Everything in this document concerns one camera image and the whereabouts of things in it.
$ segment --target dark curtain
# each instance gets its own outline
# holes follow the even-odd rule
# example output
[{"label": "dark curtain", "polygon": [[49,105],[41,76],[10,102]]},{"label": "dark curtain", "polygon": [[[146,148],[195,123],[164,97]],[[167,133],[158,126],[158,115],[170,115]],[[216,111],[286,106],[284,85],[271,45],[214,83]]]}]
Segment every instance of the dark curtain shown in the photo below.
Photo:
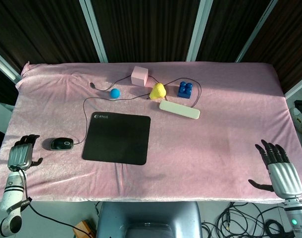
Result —
[{"label": "dark curtain", "polygon": [[30,63],[99,62],[78,0],[0,0],[0,54]]},{"label": "dark curtain", "polygon": [[108,61],[185,61],[199,2],[92,0]]},{"label": "dark curtain", "polygon": [[270,0],[214,0],[197,61],[234,62]]},{"label": "dark curtain", "polygon": [[278,1],[242,61],[272,64],[284,93],[302,79],[302,0]]},{"label": "dark curtain", "polygon": [[14,83],[0,71],[0,103],[15,105],[17,97]]}]

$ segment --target pink cube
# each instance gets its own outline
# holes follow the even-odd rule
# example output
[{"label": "pink cube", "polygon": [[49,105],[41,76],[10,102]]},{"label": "pink cube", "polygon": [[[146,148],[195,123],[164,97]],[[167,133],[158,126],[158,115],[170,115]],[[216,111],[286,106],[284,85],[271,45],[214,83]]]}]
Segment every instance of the pink cube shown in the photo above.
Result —
[{"label": "pink cube", "polygon": [[145,87],[148,79],[148,69],[135,66],[131,74],[131,83]]}]

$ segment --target black mouse pad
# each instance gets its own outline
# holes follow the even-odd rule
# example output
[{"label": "black mouse pad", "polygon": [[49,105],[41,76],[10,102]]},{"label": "black mouse pad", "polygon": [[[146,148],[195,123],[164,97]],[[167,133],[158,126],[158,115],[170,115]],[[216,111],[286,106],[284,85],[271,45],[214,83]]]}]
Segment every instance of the black mouse pad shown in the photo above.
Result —
[{"label": "black mouse pad", "polygon": [[144,165],[150,117],[119,113],[92,114],[83,150],[84,160]]}]

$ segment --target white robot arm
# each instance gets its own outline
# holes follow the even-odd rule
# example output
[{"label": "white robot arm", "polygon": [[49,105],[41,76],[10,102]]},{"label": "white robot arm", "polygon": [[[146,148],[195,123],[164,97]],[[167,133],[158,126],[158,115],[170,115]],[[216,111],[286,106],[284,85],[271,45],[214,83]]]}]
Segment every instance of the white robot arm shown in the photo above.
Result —
[{"label": "white robot arm", "polygon": [[302,183],[300,177],[280,145],[273,145],[261,140],[265,150],[255,145],[261,154],[263,162],[272,182],[272,185],[258,184],[249,180],[250,184],[258,189],[275,192],[285,199],[284,210],[289,218],[296,238],[302,238]]},{"label": "white robot arm", "polygon": [[38,135],[23,136],[10,150],[8,167],[12,172],[8,176],[0,206],[8,216],[0,220],[0,238],[12,236],[21,228],[21,211],[31,201],[28,198],[22,201],[26,187],[25,170],[42,162],[42,158],[37,162],[32,161],[33,146],[38,137]]}]

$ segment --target blue lego block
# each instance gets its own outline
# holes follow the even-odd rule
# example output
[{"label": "blue lego block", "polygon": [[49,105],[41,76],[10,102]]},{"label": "blue lego block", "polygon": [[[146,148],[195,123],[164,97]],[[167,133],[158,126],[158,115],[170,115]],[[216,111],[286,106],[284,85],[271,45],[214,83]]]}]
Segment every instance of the blue lego block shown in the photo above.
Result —
[{"label": "blue lego block", "polygon": [[192,94],[192,88],[192,83],[186,83],[184,81],[181,82],[177,96],[181,98],[190,98]]}]

